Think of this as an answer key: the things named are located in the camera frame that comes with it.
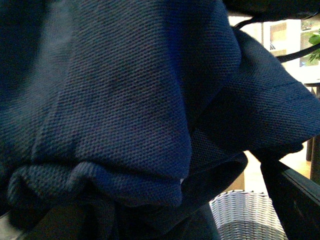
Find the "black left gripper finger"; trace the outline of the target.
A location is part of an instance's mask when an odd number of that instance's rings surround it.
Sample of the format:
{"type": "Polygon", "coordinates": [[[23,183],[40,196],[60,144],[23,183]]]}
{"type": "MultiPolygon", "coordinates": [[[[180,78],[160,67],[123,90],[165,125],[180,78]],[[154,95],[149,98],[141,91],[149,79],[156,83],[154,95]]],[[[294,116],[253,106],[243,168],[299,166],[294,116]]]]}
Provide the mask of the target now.
{"type": "Polygon", "coordinates": [[[320,239],[320,186],[280,161],[260,170],[274,210],[289,240],[320,239]]]}

